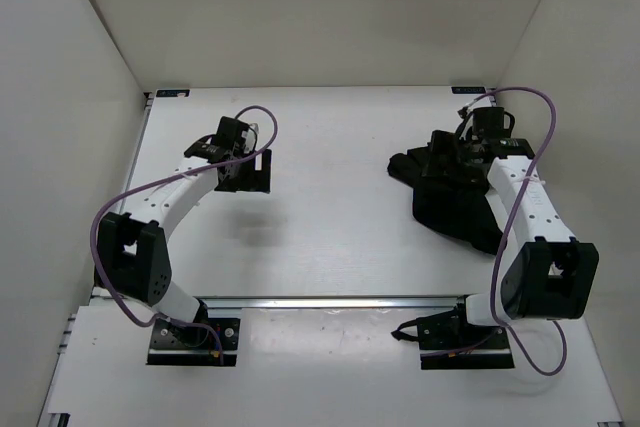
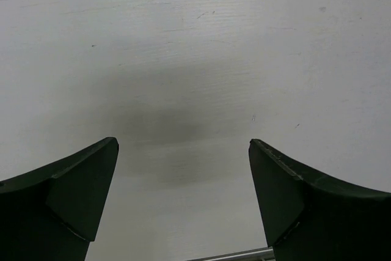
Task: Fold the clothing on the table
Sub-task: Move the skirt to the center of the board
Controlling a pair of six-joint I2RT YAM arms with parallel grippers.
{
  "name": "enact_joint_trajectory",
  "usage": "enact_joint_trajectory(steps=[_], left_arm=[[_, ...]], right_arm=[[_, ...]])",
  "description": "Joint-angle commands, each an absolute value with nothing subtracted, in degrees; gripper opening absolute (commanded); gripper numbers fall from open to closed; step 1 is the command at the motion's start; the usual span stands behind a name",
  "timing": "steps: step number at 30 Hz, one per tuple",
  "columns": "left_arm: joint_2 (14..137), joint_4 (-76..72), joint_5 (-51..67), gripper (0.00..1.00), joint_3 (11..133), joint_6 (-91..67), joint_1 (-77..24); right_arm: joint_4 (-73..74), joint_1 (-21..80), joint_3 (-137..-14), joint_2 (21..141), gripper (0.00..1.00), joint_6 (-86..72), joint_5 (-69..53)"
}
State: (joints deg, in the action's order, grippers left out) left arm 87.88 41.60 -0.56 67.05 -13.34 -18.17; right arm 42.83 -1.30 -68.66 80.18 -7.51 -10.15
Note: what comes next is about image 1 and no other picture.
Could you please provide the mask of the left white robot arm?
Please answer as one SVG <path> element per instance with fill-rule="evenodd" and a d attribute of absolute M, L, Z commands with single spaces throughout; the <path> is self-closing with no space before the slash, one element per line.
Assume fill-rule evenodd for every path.
<path fill-rule="evenodd" d="M 270 191 L 271 156 L 258 147 L 259 127 L 239 117 L 223 117 L 217 131 L 184 152 L 168 182 L 153 186 L 138 207 L 108 213 L 97 226 L 96 284 L 135 300 L 174 324 L 188 345 L 208 336 L 203 301 L 172 279 L 168 241 L 186 215 L 211 192 Z"/>

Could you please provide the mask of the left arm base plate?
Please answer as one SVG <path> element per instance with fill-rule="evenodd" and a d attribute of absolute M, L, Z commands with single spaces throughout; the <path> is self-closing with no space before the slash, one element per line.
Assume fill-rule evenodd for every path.
<path fill-rule="evenodd" d="M 237 362 L 240 318 L 209 317 L 217 332 L 222 357 L 215 339 L 203 329 L 179 329 L 164 320 L 153 326 L 147 354 L 151 366 L 234 367 Z"/>

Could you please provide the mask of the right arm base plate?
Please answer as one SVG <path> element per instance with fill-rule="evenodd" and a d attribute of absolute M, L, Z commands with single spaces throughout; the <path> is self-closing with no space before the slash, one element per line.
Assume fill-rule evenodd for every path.
<path fill-rule="evenodd" d="M 515 367 L 506 332 L 500 327 L 469 324 L 459 308 L 403 322 L 391 336 L 418 344 L 423 371 Z"/>

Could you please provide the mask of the black pleated skirt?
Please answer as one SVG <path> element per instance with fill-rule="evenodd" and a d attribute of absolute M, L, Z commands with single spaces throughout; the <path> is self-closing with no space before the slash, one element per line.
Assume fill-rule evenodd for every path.
<path fill-rule="evenodd" d="M 412 215 L 424 227 L 496 255 L 502 231 L 486 198 L 486 187 L 460 184 L 422 174 L 429 149 L 419 147 L 389 159 L 390 177 L 412 189 Z"/>

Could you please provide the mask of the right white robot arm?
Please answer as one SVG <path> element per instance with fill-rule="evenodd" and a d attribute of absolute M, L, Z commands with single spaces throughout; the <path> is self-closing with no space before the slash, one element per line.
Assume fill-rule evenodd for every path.
<path fill-rule="evenodd" d="M 599 262 L 579 241 L 545 191 L 536 154 L 513 137 L 515 118 L 500 107 L 464 110 L 453 132 L 436 130 L 414 189 L 413 213 L 426 227 L 502 260 L 507 239 L 517 253 L 496 266 L 490 289 L 464 300 L 449 338 L 471 347 L 484 327 L 523 318 L 577 319 L 586 309 Z"/>

